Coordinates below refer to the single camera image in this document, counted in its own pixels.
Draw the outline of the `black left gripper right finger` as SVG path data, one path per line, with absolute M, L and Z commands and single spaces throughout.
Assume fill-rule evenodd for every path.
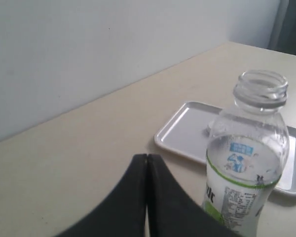
M 237 237 L 179 185 L 160 155 L 148 155 L 147 209 L 151 237 Z

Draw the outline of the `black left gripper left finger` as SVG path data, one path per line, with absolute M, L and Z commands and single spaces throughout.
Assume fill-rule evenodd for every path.
M 134 155 L 101 203 L 59 237 L 143 237 L 146 220 L 146 154 Z

